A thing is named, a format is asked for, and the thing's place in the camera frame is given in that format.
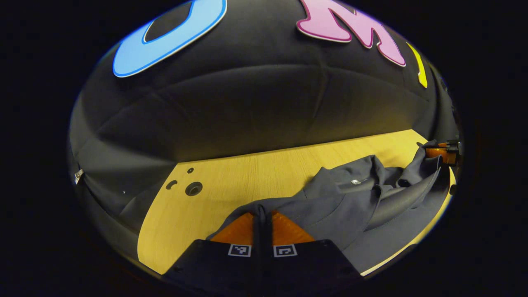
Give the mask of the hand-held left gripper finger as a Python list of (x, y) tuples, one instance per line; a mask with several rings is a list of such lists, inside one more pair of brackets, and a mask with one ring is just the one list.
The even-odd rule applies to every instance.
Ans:
[(194, 297), (249, 297), (260, 280), (257, 215), (247, 212), (208, 240), (194, 240), (163, 280)]
[(329, 239), (315, 240), (274, 211), (263, 222), (263, 295), (333, 297), (364, 278)]

